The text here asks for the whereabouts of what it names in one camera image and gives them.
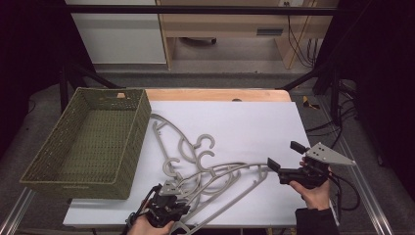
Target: desk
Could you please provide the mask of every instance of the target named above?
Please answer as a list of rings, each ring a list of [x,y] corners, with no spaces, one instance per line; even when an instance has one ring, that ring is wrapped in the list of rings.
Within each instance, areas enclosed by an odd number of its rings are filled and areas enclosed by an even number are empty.
[[[166,6],[256,6],[283,7],[282,0],[157,0],[157,5]],[[335,8],[339,0],[287,1],[292,7]],[[177,37],[272,37],[280,52],[286,69],[292,69],[299,53],[296,40],[303,46],[303,40],[323,39],[332,20],[330,16],[291,16],[291,31],[287,16],[256,15],[173,15],[160,14],[161,36],[168,67],[171,67],[175,38]]]
[[[296,140],[308,146],[297,106],[289,102],[290,97],[286,91],[149,89],[148,94],[153,113],[176,124],[189,140],[194,141],[205,133],[214,137],[216,144],[213,150],[216,156],[204,157],[204,165],[230,161],[266,163],[269,157],[283,167],[298,167],[301,155],[290,149],[290,141]],[[268,102],[258,102],[261,96]],[[216,102],[235,98],[251,102]],[[167,99],[182,101],[160,101]],[[162,172],[163,157],[152,132],[153,122],[150,120],[146,132],[130,198],[125,201],[75,199],[70,205],[64,225],[122,225],[128,215],[137,210],[151,187],[163,184],[168,179]],[[165,137],[168,133],[162,132],[160,135]],[[168,143],[165,144],[168,152],[174,148],[167,145]],[[243,192],[247,185],[251,185],[255,175],[250,171],[241,172],[238,184],[226,190],[187,224],[200,223],[206,216],[226,205],[229,199]],[[304,202],[300,196],[291,187],[280,185],[277,174],[269,172],[261,184],[206,227],[295,226],[294,211],[302,207]]]

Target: aluminum rail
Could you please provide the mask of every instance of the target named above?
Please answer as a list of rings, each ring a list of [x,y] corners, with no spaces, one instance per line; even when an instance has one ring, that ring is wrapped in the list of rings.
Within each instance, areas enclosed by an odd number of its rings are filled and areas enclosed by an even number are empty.
[[[0,235],[13,235],[18,229],[18,226],[26,212],[31,200],[33,199],[35,192],[24,188],[12,210],[7,218],[0,226]]]
[[[66,10],[78,14],[208,14],[208,15],[285,15],[339,16],[357,11],[312,7],[250,7],[250,6],[154,6],[154,5],[44,5],[47,10]]]

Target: sleeve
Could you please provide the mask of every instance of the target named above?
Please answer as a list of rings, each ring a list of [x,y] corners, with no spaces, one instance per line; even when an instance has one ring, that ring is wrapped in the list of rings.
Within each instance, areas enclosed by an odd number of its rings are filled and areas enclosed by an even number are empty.
[[[298,235],[339,235],[339,228],[330,209],[296,210]]]

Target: gray floor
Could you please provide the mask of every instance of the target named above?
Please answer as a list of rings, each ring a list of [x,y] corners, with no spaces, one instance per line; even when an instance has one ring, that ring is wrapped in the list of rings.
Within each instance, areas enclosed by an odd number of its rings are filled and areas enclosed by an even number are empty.
[[[215,45],[179,40],[171,70],[163,66],[145,66],[140,67],[140,73],[137,73],[137,67],[127,68],[127,72],[124,67],[123,73],[120,73],[119,67],[100,67],[100,73],[122,86],[275,88],[287,84],[309,70],[300,63],[297,63],[293,70],[283,69],[272,39],[229,38],[218,38]],[[88,82],[91,86],[98,85],[91,80]],[[313,105],[324,106],[327,103],[327,97],[312,95],[310,87],[313,82],[314,80],[310,80],[290,92],[293,101],[298,104],[305,129],[328,121],[324,110],[304,107],[302,104],[304,95]],[[3,221],[12,210],[23,189],[18,183],[20,177],[60,116],[58,86],[36,93],[31,100],[33,111],[27,115],[11,147],[0,160],[0,221]],[[342,137],[345,142],[339,143],[335,150],[342,152],[341,147],[345,144],[350,148],[394,234],[415,234],[414,202],[393,171],[378,166],[376,153],[358,118],[350,117],[345,120],[344,125]],[[333,133],[329,133],[332,128],[329,126],[319,132],[312,132],[311,134],[320,136],[310,135],[310,144],[322,142],[331,145],[335,138]],[[351,180],[346,168],[334,167],[334,171]],[[350,189],[345,188],[344,200],[346,207],[352,206],[355,202]],[[362,204],[356,211],[344,211],[340,225],[342,234],[378,234],[367,212],[369,206]],[[67,209],[67,200],[36,195],[20,229],[71,230],[62,225]]]

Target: metal frame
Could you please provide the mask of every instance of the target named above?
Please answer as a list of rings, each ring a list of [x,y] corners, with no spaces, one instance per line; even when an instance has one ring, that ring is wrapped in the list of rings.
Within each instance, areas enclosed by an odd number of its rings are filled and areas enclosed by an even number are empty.
[[[47,8],[54,11],[69,11],[70,13],[82,14],[82,13],[89,13],[89,14],[99,14],[99,13],[107,13],[107,14],[225,14],[225,15],[290,15],[290,16],[341,16],[341,15],[349,15],[355,14],[356,11],[352,10],[342,10],[342,9],[325,9],[325,8],[263,8],[263,7],[216,7],[216,6],[209,6],[209,7],[201,7],[201,6],[113,6],[113,5],[106,5],[106,6],[90,6],[90,5],[67,5],[67,6],[47,6],[42,5],[38,2],[38,5],[42,8]],[[351,25],[348,29],[345,36],[342,40],[337,44],[334,52],[330,55],[328,62],[324,63],[323,65],[315,68],[311,72],[303,75],[299,79],[294,82],[291,82],[279,89],[284,90],[291,90],[296,86],[308,81],[309,79],[318,76],[319,74],[330,71],[335,62],[334,60],[339,57],[342,45],[347,41],[349,35],[351,34],[353,27],[358,23],[359,18]],[[65,102],[68,102],[68,90],[65,86],[68,86],[68,83],[65,78],[65,72],[62,71],[61,74],[61,99],[63,99],[64,103],[62,104],[63,109],[65,108]],[[102,80],[101,77],[96,75],[95,73],[92,74],[93,78],[99,78],[101,82],[106,82],[105,79]],[[319,86],[314,86],[314,92],[321,94],[323,90],[327,88],[327,84],[330,83],[325,79],[322,82],[319,82]],[[344,150],[348,150],[349,148],[346,145],[346,141],[341,141],[342,148]],[[378,231],[379,234],[392,234],[391,227],[388,221],[385,218],[385,215],[382,212],[376,198],[373,195],[373,192],[370,190],[370,187],[367,185],[367,182],[361,173],[360,169],[357,170],[352,169],[350,167],[350,174],[356,179],[356,185],[358,186],[359,192],[362,194],[363,202],[369,212],[369,215],[372,218],[372,222]],[[0,233],[1,234],[14,234],[14,231],[19,225],[20,220],[22,219],[25,210],[28,208],[31,199],[34,196],[34,192],[24,188],[21,196],[19,197],[18,201],[16,202],[14,208],[9,213],[9,216],[6,221],[3,222],[1,226]]]

